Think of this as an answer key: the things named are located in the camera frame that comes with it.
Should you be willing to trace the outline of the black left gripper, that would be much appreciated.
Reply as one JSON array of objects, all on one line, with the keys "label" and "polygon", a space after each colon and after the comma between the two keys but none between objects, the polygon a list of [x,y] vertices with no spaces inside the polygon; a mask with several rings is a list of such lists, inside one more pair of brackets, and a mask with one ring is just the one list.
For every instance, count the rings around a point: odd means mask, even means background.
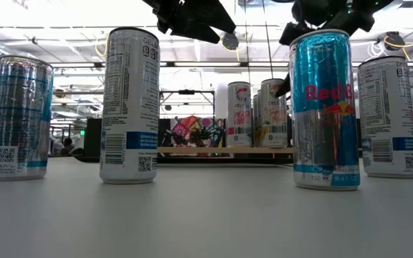
[{"label": "black left gripper", "polygon": [[218,29],[231,34],[236,25],[219,0],[143,0],[157,16],[162,33],[217,44]]}]

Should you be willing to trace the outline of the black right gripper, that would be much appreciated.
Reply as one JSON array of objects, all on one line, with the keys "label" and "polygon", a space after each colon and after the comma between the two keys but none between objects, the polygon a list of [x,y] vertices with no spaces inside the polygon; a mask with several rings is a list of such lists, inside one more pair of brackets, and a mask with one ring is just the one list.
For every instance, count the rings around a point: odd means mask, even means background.
[{"label": "black right gripper", "polygon": [[[279,39],[282,45],[290,43],[315,29],[339,29],[349,35],[354,33],[354,12],[347,0],[295,0],[291,9],[296,23],[288,22]],[[276,97],[281,97],[290,91],[290,74],[277,80]]]}]

